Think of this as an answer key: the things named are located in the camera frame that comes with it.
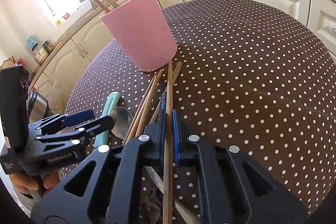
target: light blue utensil handle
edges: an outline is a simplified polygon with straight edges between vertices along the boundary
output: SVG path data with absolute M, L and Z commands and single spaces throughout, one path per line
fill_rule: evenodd
M 114 109 L 115 107 L 118 106 L 119 98 L 120 98 L 120 93 L 119 92 L 112 92 L 107 97 L 103 112 L 102 112 L 100 117 L 104 117 L 104 116 L 109 115 L 110 112 L 112 111 L 112 109 Z M 95 141 L 94 141 L 94 148 L 95 149 L 100 147 L 100 145 L 102 145 L 102 144 L 108 144 L 109 132 L 110 132 L 110 130 L 106 130 L 106 131 L 104 131 L 104 132 L 102 132 L 102 133 L 100 133 L 96 136 Z

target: jar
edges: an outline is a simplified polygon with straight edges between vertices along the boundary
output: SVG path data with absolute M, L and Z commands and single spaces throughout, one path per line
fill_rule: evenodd
M 54 49 L 54 46 L 49 44 L 48 41 L 44 42 L 43 47 L 47 51 L 47 53 L 51 53 L 51 51 Z
M 39 46 L 38 44 L 35 44 L 31 50 L 36 54 L 35 58 L 40 64 L 43 64 L 49 55 L 45 48 Z

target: metal screw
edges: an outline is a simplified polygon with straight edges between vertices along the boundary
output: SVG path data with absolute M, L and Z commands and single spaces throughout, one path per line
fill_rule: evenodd
M 240 148 L 239 148 L 238 146 L 236 146 L 236 145 L 231 145 L 231 146 L 229 147 L 229 151 L 230 151 L 231 153 L 238 153 L 239 150 L 240 150 Z
M 98 151 L 100 153 L 105 153 L 110 150 L 110 147 L 107 144 L 102 144 L 100 147 L 98 147 Z
M 146 142 L 149 140 L 149 136 L 146 134 L 140 135 L 139 136 L 139 141 Z
M 189 140 L 192 142 L 198 142 L 200 140 L 200 137 L 198 135 L 190 135 Z

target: label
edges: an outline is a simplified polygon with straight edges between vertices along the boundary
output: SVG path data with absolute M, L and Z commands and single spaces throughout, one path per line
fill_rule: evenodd
M 8 137 L 5 136 L 5 144 L 7 148 L 11 148 L 11 144 L 9 143 Z
M 47 59 L 48 53 L 45 50 L 45 48 L 41 48 L 37 55 L 35 56 L 36 60 L 40 62 L 40 64 L 43 64 L 43 62 Z

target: table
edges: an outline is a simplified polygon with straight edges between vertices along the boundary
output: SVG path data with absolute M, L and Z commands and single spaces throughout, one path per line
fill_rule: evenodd
M 173 100 L 181 120 L 214 145 L 238 145 L 313 213 L 336 178 L 335 64 L 323 43 L 289 15 L 251 0 L 196 0 L 164 14 L 178 43 L 173 67 L 183 62 Z M 163 68 L 149 117 L 166 87 Z M 66 113 L 91 108 L 100 117 L 118 91 L 119 105 L 134 114 L 157 72 L 138 71 L 113 40 L 80 78 Z M 121 145 L 113 134 L 109 142 Z M 145 198 L 151 182 L 143 180 Z M 174 167 L 174 195 L 199 214 L 195 170 Z M 183 223 L 176 211 L 173 219 Z

